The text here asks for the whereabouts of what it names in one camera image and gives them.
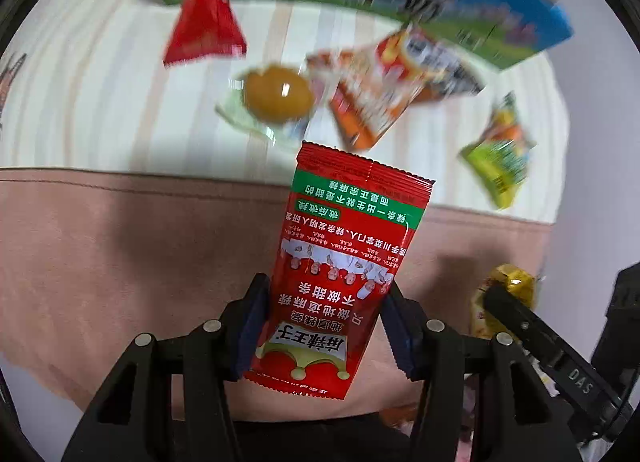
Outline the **yellow snack packet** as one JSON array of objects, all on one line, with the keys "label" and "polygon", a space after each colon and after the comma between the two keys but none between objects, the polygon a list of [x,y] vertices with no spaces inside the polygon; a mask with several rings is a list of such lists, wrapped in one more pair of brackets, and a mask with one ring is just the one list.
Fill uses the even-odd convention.
[{"label": "yellow snack packet", "polygon": [[488,289],[498,286],[499,289],[511,294],[529,310],[533,310],[537,299],[536,285],[536,277],[518,266],[501,264],[495,267],[471,297],[470,334],[474,338],[490,340],[494,335],[508,330],[502,322],[485,309],[484,299]]}]

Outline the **green candy bag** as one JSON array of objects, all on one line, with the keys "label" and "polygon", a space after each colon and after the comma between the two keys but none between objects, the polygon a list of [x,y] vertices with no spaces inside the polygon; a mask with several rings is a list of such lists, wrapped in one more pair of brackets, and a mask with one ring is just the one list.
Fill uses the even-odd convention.
[{"label": "green candy bag", "polygon": [[535,143],[518,117],[515,92],[491,107],[483,133],[460,151],[498,210],[510,208],[528,174]]}]

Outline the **red spicy strip packet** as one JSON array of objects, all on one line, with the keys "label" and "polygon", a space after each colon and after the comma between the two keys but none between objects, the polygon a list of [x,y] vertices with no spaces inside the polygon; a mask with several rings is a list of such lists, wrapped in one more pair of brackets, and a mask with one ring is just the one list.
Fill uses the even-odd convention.
[{"label": "red spicy strip packet", "polygon": [[277,392],[342,399],[433,183],[312,142],[296,161],[269,316],[245,376]]}]

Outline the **orange panda snack packet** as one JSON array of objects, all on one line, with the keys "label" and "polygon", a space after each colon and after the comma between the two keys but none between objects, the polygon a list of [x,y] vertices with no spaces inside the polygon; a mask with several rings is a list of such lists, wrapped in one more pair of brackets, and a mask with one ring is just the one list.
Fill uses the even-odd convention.
[{"label": "orange panda snack packet", "polygon": [[306,65],[328,81],[326,103],[349,151],[373,148],[412,104],[485,87],[472,66],[413,23],[374,44],[316,52]]}]

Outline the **packaged braised egg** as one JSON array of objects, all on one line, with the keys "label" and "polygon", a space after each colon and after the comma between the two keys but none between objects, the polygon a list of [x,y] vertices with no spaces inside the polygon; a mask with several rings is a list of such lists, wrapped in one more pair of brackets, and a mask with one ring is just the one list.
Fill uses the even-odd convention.
[{"label": "packaged braised egg", "polygon": [[216,110],[237,130],[294,148],[303,141],[325,91],[324,81],[305,68],[269,63],[232,78]]}]

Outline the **striped cream blanket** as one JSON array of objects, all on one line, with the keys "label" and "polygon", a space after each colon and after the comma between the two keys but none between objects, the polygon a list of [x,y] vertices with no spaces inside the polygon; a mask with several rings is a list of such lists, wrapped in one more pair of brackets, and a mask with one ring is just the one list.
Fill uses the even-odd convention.
[{"label": "striped cream blanket", "polygon": [[[262,63],[299,66],[326,48],[374,43],[386,19],[303,3],[237,0],[248,43],[242,60],[163,65],[178,9],[159,0],[40,0],[1,58],[9,88],[1,110],[5,167],[65,167],[288,185],[291,148],[245,133],[219,114],[230,83]],[[410,108],[370,157],[430,178],[436,204],[489,212],[486,190],[461,150],[513,94],[533,141],[528,175],[506,214],[551,224],[565,177],[570,118],[550,60],[503,71],[480,67],[485,89]]]}]

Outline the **small red triangular packet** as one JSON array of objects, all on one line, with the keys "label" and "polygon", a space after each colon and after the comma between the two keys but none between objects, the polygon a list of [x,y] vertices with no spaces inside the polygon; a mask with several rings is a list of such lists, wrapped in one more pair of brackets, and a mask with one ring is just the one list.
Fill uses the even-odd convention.
[{"label": "small red triangular packet", "polygon": [[243,58],[246,52],[246,40],[229,0],[183,0],[163,65],[209,56]]}]

